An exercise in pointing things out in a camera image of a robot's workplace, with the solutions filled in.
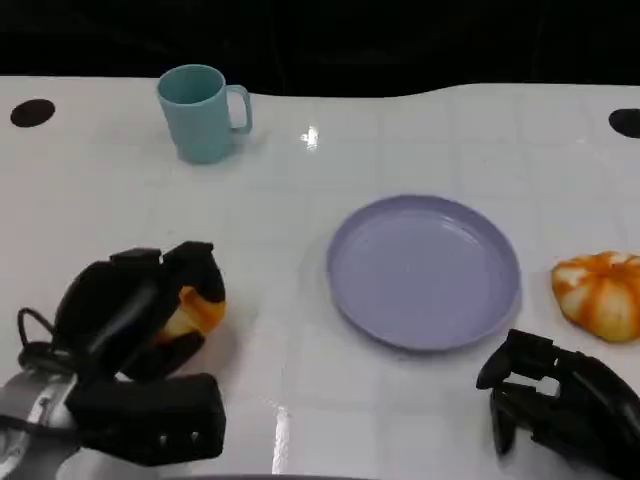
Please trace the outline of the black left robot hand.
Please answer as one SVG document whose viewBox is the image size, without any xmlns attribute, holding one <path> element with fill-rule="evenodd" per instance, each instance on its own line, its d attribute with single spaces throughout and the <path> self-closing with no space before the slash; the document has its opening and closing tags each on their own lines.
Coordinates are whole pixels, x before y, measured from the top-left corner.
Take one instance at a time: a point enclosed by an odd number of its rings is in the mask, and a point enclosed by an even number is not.
<svg viewBox="0 0 640 480">
<path fill-rule="evenodd" d="M 165 378 L 190 360 L 226 311 L 210 242 L 136 247 L 86 267 L 65 292 L 54 338 L 80 375 Z"/>
</svg>

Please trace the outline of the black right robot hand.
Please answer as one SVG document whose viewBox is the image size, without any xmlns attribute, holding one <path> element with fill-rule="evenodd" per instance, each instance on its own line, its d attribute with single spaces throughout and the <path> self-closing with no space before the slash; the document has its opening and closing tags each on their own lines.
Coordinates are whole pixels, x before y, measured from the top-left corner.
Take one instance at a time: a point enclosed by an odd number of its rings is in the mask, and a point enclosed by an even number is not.
<svg viewBox="0 0 640 480">
<path fill-rule="evenodd" d="M 639 477 L 639 395 L 599 359 L 521 330 L 481 368 L 496 454 L 506 457 L 516 431 L 566 459 L 618 479 Z"/>
</svg>

